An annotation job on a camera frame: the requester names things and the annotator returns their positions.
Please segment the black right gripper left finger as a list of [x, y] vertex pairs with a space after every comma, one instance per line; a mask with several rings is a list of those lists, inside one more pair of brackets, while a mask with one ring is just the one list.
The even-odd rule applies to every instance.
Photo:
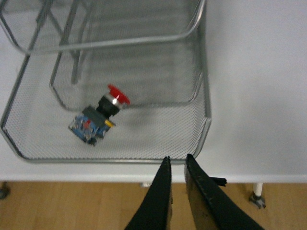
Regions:
[[164, 157], [154, 180], [125, 229], [168, 230], [172, 216], [172, 171], [170, 158]]

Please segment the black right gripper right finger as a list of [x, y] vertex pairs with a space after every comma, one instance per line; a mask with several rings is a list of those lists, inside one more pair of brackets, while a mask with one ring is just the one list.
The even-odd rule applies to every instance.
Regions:
[[262, 230], [263, 227], [240, 209], [188, 154], [185, 180], [190, 208], [198, 230]]

